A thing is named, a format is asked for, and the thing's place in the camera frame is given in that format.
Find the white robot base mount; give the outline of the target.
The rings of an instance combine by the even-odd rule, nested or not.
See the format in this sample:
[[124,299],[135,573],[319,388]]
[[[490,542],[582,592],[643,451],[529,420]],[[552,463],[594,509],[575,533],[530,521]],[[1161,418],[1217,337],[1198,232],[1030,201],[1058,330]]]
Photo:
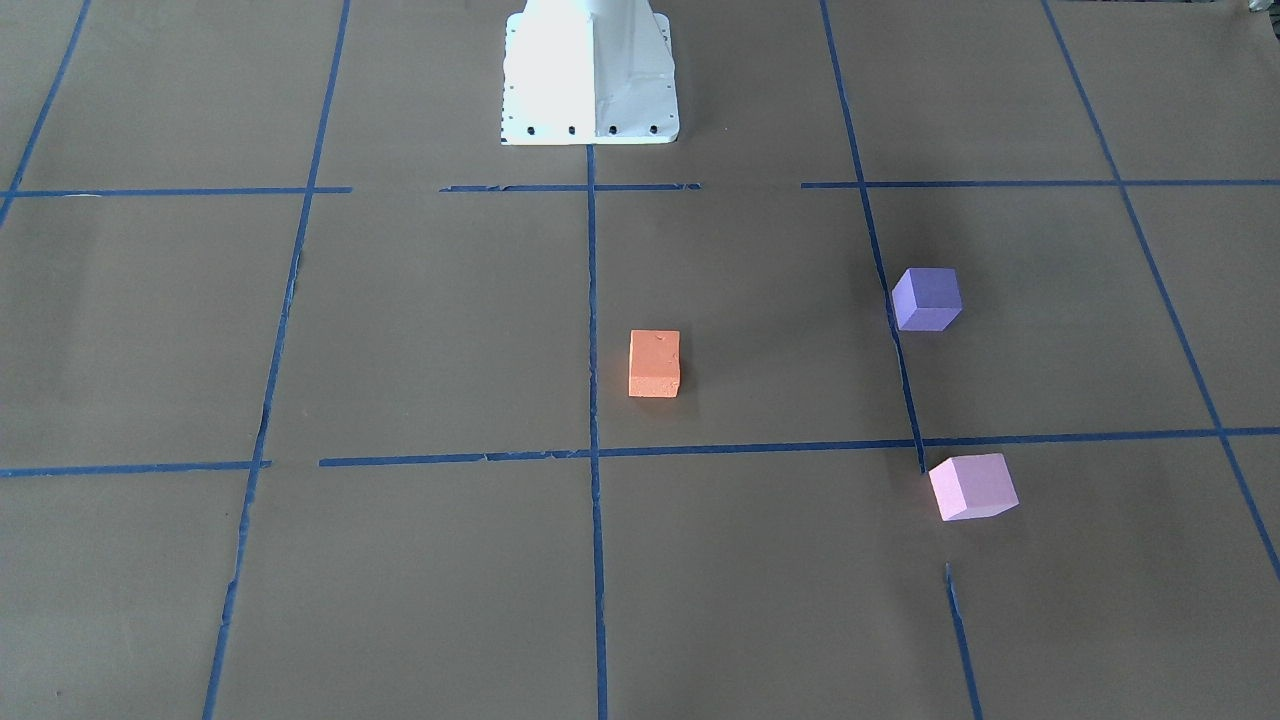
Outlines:
[[648,1],[527,1],[504,28],[500,143],[672,143],[669,18]]

